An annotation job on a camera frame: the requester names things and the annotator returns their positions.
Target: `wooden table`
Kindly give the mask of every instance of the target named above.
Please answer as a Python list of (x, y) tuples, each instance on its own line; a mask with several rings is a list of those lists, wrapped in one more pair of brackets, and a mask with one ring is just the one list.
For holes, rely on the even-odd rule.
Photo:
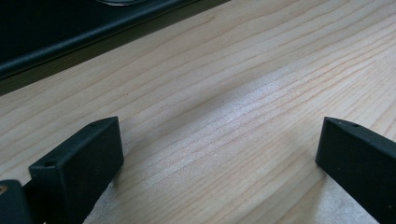
[(395, 140), (395, 45), (394, 1), (233, 0), (1, 96), (0, 178), (119, 116), (86, 223), (375, 223), (314, 159), (325, 116)]

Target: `black object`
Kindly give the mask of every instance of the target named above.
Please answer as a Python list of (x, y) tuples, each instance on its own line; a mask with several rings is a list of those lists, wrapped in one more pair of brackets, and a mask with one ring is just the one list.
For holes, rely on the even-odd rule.
[(91, 123), (32, 164), (23, 188), (0, 181), (0, 223), (82, 223), (122, 164), (118, 118)]
[(149, 22), (154, 19), (170, 24), (226, 1), (145, 0), (128, 7), (111, 7), (95, 0), (1, 1), (0, 80), (126, 29), (141, 30), (145, 23), (154, 27)]
[(396, 143), (325, 118), (316, 163), (380, 223), (396, 223)]

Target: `wood grain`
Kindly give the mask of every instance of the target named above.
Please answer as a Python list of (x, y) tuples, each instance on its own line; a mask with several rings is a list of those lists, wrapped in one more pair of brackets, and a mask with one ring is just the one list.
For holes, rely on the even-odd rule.
[(120, 117), (86, 223), (375, 223), (316, 165), (323, 117), (396, 138), (396, 2), (233, 0), (0, 97), (0, 178)]

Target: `table surface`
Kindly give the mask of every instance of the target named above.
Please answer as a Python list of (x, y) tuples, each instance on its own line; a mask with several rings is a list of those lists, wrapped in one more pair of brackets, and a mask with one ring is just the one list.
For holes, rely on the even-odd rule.
[(323, 117), (396, 138), (394, 1), (233, 0), (0, 97), (0, 179), (120, 118), (86, 223), (375, 223), (315, 164)]

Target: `small hole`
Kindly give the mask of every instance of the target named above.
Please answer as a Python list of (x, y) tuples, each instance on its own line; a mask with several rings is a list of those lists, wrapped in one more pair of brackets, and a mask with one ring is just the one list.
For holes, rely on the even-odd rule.
[(7, 191), (8, 187), (6, 185), (0, 185), (0, 195)]
[(46, 161), (44, 163), (45, 167), (55, 167), (56, 161)]

